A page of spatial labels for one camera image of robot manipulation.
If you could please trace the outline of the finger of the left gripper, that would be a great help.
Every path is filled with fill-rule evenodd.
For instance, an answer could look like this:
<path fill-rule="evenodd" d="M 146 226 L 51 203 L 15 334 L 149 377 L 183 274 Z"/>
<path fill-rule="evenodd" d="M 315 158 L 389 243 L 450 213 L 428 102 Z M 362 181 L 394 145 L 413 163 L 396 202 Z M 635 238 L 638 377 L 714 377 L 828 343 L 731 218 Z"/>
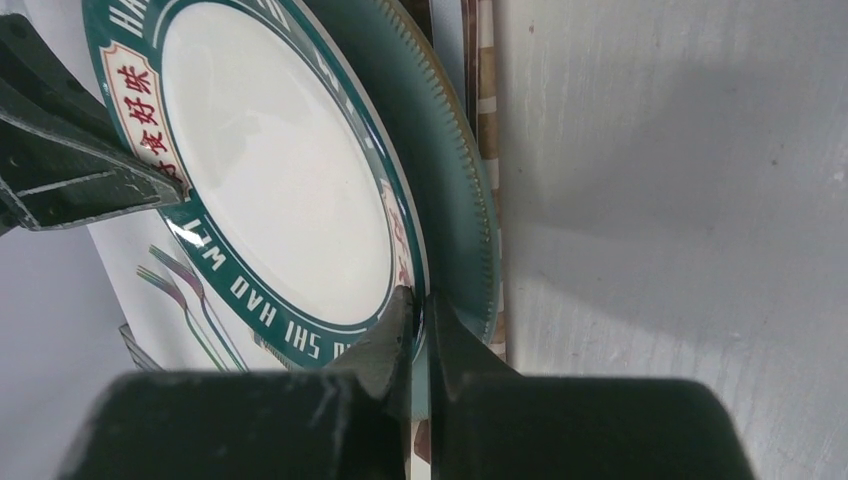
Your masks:
<path fill-rule="evenodd" d="M 31 22 L 2 14 L 1 231 L 64 230 L 183 200 L 175 179 L 120 142 Z"/>

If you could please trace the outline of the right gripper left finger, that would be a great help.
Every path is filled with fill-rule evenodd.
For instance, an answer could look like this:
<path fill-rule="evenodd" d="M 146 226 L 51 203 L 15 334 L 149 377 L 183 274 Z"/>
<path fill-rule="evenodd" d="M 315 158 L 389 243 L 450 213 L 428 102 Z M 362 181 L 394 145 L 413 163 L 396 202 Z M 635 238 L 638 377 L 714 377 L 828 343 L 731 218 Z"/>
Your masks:
<path fill-rule="evenodd" d="M 394 288 L 378 322 L 328 364 L 332 372 L 354 375 L 370 398 L 405 423 L 411 421 L 413 303 L 411 288 Z"/>

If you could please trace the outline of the iridescent fork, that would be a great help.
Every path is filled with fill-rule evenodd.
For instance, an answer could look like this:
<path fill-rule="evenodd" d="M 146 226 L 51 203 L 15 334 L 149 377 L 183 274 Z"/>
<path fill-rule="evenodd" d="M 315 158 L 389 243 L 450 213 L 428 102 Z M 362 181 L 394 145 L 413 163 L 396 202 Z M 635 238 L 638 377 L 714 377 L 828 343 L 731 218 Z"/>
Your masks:
<path fill-rule="evenodd" d="M 227 368 L 224 362 L 215 349 L 210 345 L 208 338 L 202 331 L 202 328 L 197 324 L 196 319 L 190 311 L 188 302 L 179 288 L 172 281 L 165 279 L 142 265 L 138 265 L 136 267 L 136 275 L 165 293 L 177 303 L 183 311 L 185 323 L 194 337 L 195 342 L 201 347 L 206 357 L 214 364 L 218 371 L 226 371 Z"/>
<path fill-rule="evenodd" d="M 172 281 L 183 293 L 193 317 L 196 319 L 197 324 L 202 328 L 202 331 L 208 338 L 210 345 L 215 349 L 224 362 L 227 368 L 226 371 L 247 371 L 243 358 L 238 353 L 238 350 L 231 345 L 231 338 L 226 332 L 226 329 L 219 325 L 218 317 L 211 310 L 211 304 L 209 303 L 204 291 L 203 282 L 198 277 L 194 269 L 180 259 L 174 258 L 156 245 L 150 245 L 148 247 L 148 252 L 164 268 L 169 270 L 168 278 L 165 278 L 163 275 L 160 275 L 153 270 L 152 271 L 165 279 Z M 188 300 L 185 292 L 182 290 L 182 287 L 176 282 L 176 278 L 179 278 L 183 283 L 185 283 L 197 297 L 197 304 L 199 305 L 199 310 L 205 321 L 204 326 L 201 325 L 200 316 L 196 314 L 196 308 L 191 306 L 191 302 Z"/>

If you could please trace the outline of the white green-rimmed small plate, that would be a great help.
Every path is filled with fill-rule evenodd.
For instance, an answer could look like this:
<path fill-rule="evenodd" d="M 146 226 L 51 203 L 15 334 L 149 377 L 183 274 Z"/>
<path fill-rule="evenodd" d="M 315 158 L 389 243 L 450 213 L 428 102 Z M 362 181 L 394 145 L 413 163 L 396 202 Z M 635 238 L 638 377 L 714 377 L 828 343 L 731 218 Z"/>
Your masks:
<path fill-rule="evenodd" d="M 161 217 L 223 302 L 292 365 L 330 363 L 428 288 L 398 155 L 302 1 L 86 1 L 120 140 L 177 181 Z"/>

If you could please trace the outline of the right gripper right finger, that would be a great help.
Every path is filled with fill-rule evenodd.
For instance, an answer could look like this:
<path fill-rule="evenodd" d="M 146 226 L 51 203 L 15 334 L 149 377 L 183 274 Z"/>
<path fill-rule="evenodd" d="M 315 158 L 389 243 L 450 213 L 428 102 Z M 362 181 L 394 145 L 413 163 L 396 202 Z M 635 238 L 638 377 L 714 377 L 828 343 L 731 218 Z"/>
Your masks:
<path fill-rule="evenodd" d="M 494 441 L 488 395 L 517 375 L 459 319 L 440 293 L 427 298 L 430 455 L 433 479 L 480 479 Z"/>

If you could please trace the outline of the large teal plate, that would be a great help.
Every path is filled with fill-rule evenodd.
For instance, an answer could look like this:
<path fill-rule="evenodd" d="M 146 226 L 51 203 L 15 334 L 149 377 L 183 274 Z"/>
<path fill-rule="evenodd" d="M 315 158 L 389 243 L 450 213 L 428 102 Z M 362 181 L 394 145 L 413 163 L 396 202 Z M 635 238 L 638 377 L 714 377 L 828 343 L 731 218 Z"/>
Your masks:
<path fill-rule="evenodd" d="M 429 285 L 483 343 L 501 305 L 489 175 L 432 46 L 398 1 L 310 1 L 367 91 L 400 158 L 427 253 Z"/>

